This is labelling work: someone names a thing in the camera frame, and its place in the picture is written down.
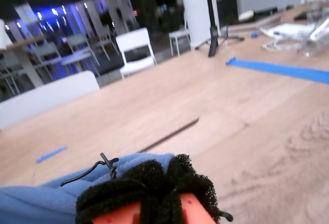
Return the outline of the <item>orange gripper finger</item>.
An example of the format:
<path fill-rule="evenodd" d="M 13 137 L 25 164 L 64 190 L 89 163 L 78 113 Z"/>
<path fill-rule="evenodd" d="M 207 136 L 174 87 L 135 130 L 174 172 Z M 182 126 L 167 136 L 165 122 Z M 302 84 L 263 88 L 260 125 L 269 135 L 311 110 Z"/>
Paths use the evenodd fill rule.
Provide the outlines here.
<path fill-rule="evenodd" d="M 165 175 L 162 165 L 153 159 L 130 168 L 118 177 L 114 163 L 119 159 L 109 160 L 103 153 L 100 156 L 102 160 L 96 162 L 88 171 L 61 183 L 61 186 L 64 186 L 81 179 L 98 165 L 105 165 L 108 169 L 109 181 L 88 187 L 77 198 L 75 223 L 92 223 L 95 218 L 103 214 L 142 200 L 151 191 L 152 181 Z"/>
<path fill-rule="evenodd" d="M 220 223 L 222 217 L 229 222 L 233 222 L 231 214 L 218 208 L 213 182 L 207 176 L 196 172 L 188 155 L 179 154 L 174 156 L 169 162 L 167 176 L 173 183 L 174 191 L 194 194 L 216 223 Z"/>

